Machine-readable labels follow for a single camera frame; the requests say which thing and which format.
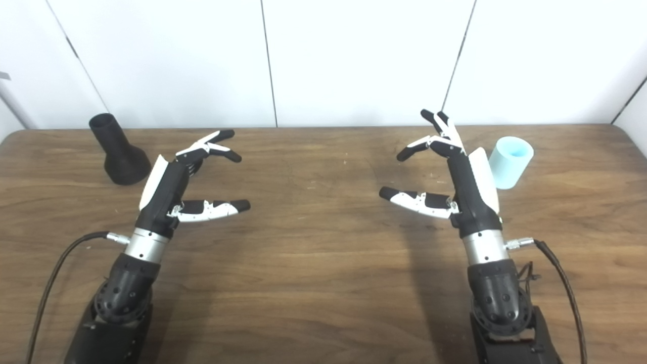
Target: light blue cup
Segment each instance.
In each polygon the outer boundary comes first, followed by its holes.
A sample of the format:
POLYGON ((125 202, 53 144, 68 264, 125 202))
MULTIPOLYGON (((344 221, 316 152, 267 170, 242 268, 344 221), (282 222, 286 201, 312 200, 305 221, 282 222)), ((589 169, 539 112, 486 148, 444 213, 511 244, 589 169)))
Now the light blue cup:
POLYGON ((501 190, 514 187, 534 156, 532 146, 521 138, 503 137, 490 156, 494 185, 501 190))

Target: wooden table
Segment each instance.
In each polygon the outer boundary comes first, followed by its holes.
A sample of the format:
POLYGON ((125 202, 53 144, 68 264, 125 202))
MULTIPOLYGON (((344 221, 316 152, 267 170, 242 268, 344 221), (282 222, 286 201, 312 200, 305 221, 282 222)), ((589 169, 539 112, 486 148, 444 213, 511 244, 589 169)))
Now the wooden table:
MULTIPOLYGON (((535 148, 518 186, 500 191, 508 238, 549 243, 574 287, 589 362, 647 358, 647 161, 609 125, 466 126, 465 145, 517 135, 535 148)), ((128 130, 154 159, 208 130, 128 130)), ((242 199, 244 214, 181 225, 154 286, 142 363, 475 363, 466 255, 448 221, 380 199, 382 185, 451 193, 432 152, 398 163, 427 128, 241 129, 186 199, 242 199)), ((144 183, 114 185, 90 131, 21 131, 0 146, 0 362, 25 355, 60 253, 99 230, 131 234, 144 183)), ((36 362, 62 361, 81 312, 122 246, 94 240, 64 265, 36 362)), ((532 286, 553 342, 578 363, 573 317, 536 249, 532 286)))

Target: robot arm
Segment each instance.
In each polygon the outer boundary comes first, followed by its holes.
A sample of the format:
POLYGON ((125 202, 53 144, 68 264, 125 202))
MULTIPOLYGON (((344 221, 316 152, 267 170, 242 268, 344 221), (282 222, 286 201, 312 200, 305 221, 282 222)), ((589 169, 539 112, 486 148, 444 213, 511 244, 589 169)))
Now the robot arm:
POLYGON ((127 244, 126 250, 119 254, 108 279, 84 312, 65 363, 136 363, 153 311, 151 286, 179 223, 224 218, 250 209, 245 199, 213 203, 182 200, 190 175, 209 155, 240 162, 239 155, 213 144, 233 135, 232 130, 210 134, 180 151, 170 163, 158 157, 142 193, 133 235, 109 236, 127 244))
POLYGON ((454 123, 442 111, 433 114, 422 110, 421 116, 433 124, 440 136, 428 135, 407 145, 397 160, 405 161, 427 149, 446 158, 454 198, 390 187, 382 187, 380 197, 419 214, 448 218, 459 230, 469 263, 472 329, 481 363, 560 363, 541 311, 520 287, 519 274, 508 254, 508 250, 534 240, 504 241, 499 199, 484 149, 467 155, 454 123), (535 329, 535 338, 518 340, 518 335, 528 328, 535 329))

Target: black funnel-shaped object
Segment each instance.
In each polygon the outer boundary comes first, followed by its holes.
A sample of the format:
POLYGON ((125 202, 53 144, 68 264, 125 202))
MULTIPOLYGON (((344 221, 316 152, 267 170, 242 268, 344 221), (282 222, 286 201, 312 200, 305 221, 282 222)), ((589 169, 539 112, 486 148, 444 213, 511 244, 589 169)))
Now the black funnel-shaped object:
POLYGON ((132 185, 148 176, 151 162, 146 153, 131 145, 112 114, 90 119, 90 129, 105 151, 105 172, 117 185, 132 185))

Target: cable connector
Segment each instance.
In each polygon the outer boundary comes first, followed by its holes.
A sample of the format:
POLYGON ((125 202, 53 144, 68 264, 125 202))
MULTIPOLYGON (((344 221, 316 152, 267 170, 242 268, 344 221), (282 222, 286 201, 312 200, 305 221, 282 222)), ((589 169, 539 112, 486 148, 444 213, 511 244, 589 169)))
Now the cable connector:
POLYGON ((130 244, 130 238, 126 235, 121 235, 117 233, 108 233, 108 235, 105 238, 108 240, 112 240, 114 242, 118 242, 119 244, 122 244, 122 245, 130 244))
POLYGON ((503 246, 505 246, 505 249, 507 250, 517 250, 531 244, 534 244, 533 238, 519 238, 508 240, 503 246))

